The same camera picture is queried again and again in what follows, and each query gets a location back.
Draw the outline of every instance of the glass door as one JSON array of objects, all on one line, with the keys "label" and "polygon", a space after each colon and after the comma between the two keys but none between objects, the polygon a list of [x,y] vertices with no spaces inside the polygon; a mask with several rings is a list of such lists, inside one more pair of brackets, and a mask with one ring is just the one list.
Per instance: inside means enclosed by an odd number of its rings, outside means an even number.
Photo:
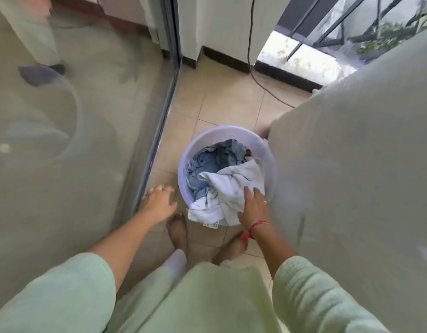
[{"label": "glass door", "polygon": [[176,0],[0,0],[0,307],[134,212],[179,68]]}]

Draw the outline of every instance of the black cable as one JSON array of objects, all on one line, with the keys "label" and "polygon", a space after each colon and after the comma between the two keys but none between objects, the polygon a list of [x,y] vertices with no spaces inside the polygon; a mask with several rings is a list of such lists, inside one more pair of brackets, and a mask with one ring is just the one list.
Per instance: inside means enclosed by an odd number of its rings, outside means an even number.
[{"label": "black cable", "polygon": [[265,91],[267,91],[267,93],[269,93],[273,98],[275,98],[276,100],[278,100],[279,102],[282,102],[284,105],[290,106],[288,103],[283,102],[280,98],[278,98],[276,95],[274,95],[272,92],[270,92],[268,89],[266,89],[264,86],[262,86],[254,77],[253,73],[252,73],[252,67],[250,66],[250,58],[249,58],[249,54],[250,54],[250,42],[252,39],[252,28],[253,28],[253,6],[255,5],[255,0],[252,0],[252,6],[250,8],[250,31],[249,31],[249,45],[247,47],[247,65],[249,67],[249,72],[250,75],[252,76],[252,78],[254,79],[255,83],[257,83],[262,89],[264,89]]}]

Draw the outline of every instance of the laundry basket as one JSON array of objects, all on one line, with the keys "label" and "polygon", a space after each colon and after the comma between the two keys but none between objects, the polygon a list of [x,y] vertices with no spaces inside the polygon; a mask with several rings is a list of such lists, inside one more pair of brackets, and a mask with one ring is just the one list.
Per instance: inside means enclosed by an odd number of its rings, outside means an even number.
[{"label": "laundry basket", "polygon": [[178,186],[183,196],[184,202],[190,206],[195,201],[192,191],[186,181],[186,170],[194,155],[203,148],[217,142],[228,139],[235,139],[252,151],[252,156],[259,159],[263,166],[265,177],[266,200],[270,201],[275,194],[277,182],[277,165],[266,140],[263,140],[255,133],[239,126],[221,125],[207,129],[197,135],[187,146],[178,165]]}]

